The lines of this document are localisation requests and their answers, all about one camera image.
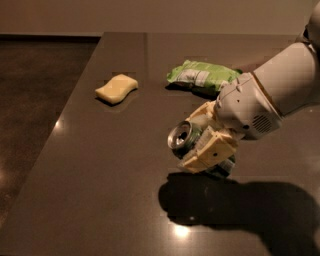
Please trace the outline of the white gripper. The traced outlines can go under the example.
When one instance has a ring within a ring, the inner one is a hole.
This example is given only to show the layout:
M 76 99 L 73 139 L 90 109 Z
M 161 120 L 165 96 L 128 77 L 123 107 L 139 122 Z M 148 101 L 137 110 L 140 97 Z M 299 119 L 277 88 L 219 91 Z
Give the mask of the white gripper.
M 216 104 L 208 101 L 186 118 L 186 121 L 206 129 L 194 148 L 179 162 L 180 169 L 199 173 L 216 165 L 226 166 L 227 170 L 232 168 L 239 136 L 229 129 L 214 130 L 219 128 L 216 116 L 225 128 L 243 134 L 247 140 L 260 139 L 282 124 L 282 116 L 258 79 L 253 73 L 243 73 L 221 86 Z

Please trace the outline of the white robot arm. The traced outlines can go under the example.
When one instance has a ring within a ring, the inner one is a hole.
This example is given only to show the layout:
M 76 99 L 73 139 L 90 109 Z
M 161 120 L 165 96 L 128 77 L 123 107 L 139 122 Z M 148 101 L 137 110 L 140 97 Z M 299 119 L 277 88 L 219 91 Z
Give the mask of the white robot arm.
M 192 173 L 229 170 L 242 139 L 257 140 L 281 127 L 282 120 L 320 102 L 320 3 L 295 43 L 252 72 L 225 83 L 213 102 L 188 118 L 202 130 L 179 167 Z

